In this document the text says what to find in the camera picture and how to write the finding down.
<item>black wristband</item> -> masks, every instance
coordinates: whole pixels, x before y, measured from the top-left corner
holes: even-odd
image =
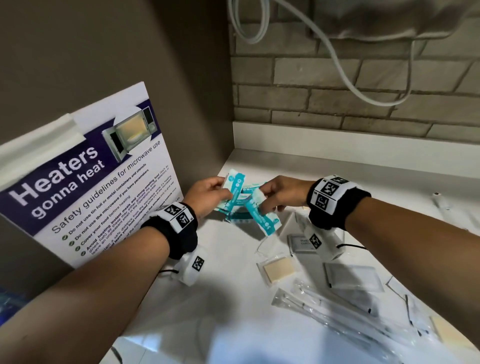
[[[181,203],[190,211],[193,220],[190,221],[179,233],[177,233],[170,222],[160,216],[152,216],[144,222],[141,228],[151,226],[161,232],[168,241],[170,247],[169,258],[179,260],[185,253],[193,252],[198,244],[197,228],[198,220],[194,210],[187,204]]]
[[[345,230],[345,220],[347,216],[355,210],[362,199],[371,197],[372,195],[357,187],[350,188],[346,190],[343,196],[337,201],[335,211],[330,215],[311,203],[313,191],[321,181],[322,179],[319,179],[314,183],[307,194],[307,204],[311,209],[309,214],[310,221],[313,225],[321,229],[329,230],[331,228],[340,228]]]

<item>forearm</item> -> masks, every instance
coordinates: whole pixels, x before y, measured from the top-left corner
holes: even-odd
[[[149,227],[103,252],[0,328],[0,362],[98,363],[168,254],[165,237]]]
[[[480,237],[373,198],[364,198],[345,225],[407,288],[480,347]]]

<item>white cable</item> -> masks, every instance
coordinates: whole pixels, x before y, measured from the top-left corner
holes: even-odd
[[[232,20],[233,28],[235,29],[235,32],[240,36],[240,38],[242,38],[246,43],[248,44],[258,43],[260,42],[260,40],[262,40],[265,33],[267,32],[268,23],[270,19],[270,1],[259,0],[262,6],[262,19],[260,23],[260,29],[258,30],[258,33],[256,35],[250,38],[243,31],[240,25],[239,1],[240,0],[228,0],[228,11],[230,13],[230,18]],[[338,57],[336,55],[335,49],[332,46],[332,43],[330,42],[326,34],[323,31],[321,31],[320,28],[309,17],[307,17],[305,14],[303,14],[300,10],[295,8],[289,2],[285,0],[274,0],[274,1],[282,5],[284,8],[286,8],[293,14],[295,14],[297,17],[299,17],[300,20],[302,20],[308,27],[310,27],[310,29],[320,38],[320,40],[327,47],[328,53],[330,53],[330,56],[332,57],[333,63],[338,71],[338,74],[340,75],[340,78],[342,79],[344,84],[348,87],[348,89],[355,94],[355,96],[357,96],[358,98],[362,99],[365,102],[368,102],[369,104],[376,105],[376,106],[384,106],[384,107],[399,105],[410,96],[410,93],[412,91],[411,81],[412,81],[413,53],[414,53],[414,46],[415,46],[414,41],[412,41],[410,45],[410,53],[408,57],[408,70],[407,70],[407,88],[404,92],[403,97],[399,98],[398,100],[390,101],[390,102],[381,102],[381,101],[373,100],[365,96],[362,92],[360,92],[360,90],[358,90],[353,85],[353,83],[348,79],[347,75],[345,74],[345,71],[340,65],[340,61],[338,60]]]

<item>microwave image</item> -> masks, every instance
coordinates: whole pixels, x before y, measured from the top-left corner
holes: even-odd
[[[128,152],[156,131],[152,112],[146,107],[117,125],[103,130],[102,135],[115,159],[121,162]]]

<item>brick wall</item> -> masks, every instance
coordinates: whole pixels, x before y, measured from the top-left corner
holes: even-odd
[[[308,0],[290,0],[308,13]],[[367,104],[341,81],[325,47],[271,3],[265,38],[249,45],[230,25],[235,120],[426,137],[480,144],[480,4],[450,37],[417,41],[413,92],[392,108]],[[242,0],[256,32],[258,0]],[[409,43],[333,41],[345,73],[371,98],[390,101],[406,87]]]

